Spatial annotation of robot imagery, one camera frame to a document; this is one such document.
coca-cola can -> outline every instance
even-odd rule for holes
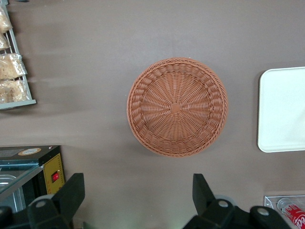
[[[277,208],[299,229],[305,229],[305,212],[289,198],[280,199]]]

red switch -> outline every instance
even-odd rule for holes
[[[55,173],[52,174],[51,176],[52,178],[52,183],[54,183],[56,180],[59,179],[59,174],[58,174],[58,171],[56,171]]]

brown wicker basket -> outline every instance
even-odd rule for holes
[[[163,156],[197,154],[222,131],[228,110],[224,85],[204,64],[171,58],[147,68],[127,101],[135,137]]]

metal bolt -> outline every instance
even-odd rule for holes
[[[37,207],[37,208],[41,208],[41,207],[43,207],[43,206],[45,206],[45,205],[46,205],[46,201],[43,200],[43,201],[39,201],[39,202],[36,204],[36,207]]]
[[[267,211],[264,208],[258,208],[257,211],[258,211],[259,214],[261,214],[263,216],[269,216],[269,211]]]
[[[224,200],[220,200],[218,202],[219,206],[223,207],[223,208],[227,208],[229,207],[229,204],[227,202],[225,202]]]

plastic bag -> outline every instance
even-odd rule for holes
[[[5,33],[12,27],[9,18],[6,16],[2,7],[0,7],[0,32]]]
[[[7,53],[0,55],[0,80],[12,80],[26,73],[19,54]]]
[[[5,36],[0,33],[0,50],[5,50],[8,49],[10,47],[7,39],[5,38]]]
[[[5,80],[0,85],[7,90],[8,102],[29,100],[29,96],[23,80]]]
[[[0,85],[0,104],[8,103],[7,88]]]

